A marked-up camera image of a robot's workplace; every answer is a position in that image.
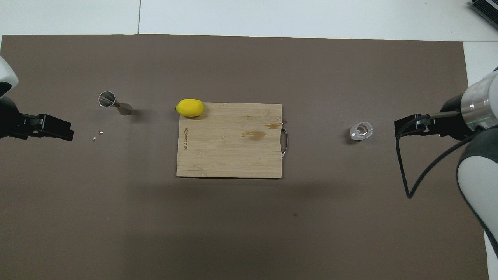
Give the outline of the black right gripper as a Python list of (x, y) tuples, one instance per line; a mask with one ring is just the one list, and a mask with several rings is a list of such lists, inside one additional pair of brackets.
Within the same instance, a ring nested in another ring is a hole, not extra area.
[(394, 121), (395, 137), (401, 138), (409, 135), (439, 135), (449, 136), (455, 140), (464, 140), (473, 135), (473, 131), (467, 126), (461, 114), (461, 101), (463, 95), (450, 98), (441, 107), (440, 112), (456, 111), (453, 117), (441, 118), (438, 123), (436, 119), (421, 114), (413, 114)]

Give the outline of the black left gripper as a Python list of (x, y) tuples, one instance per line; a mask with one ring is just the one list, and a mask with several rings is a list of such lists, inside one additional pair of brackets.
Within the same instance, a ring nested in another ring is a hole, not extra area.
[(74, 138), (70, 122), (48, 114), (20, 113), (14, 101), (8, 97), (2, 97), (0, 99), (0, 138), (10, 135), (20, 125), (22, 137), (40, 137), (41, 134), (69, 142)]

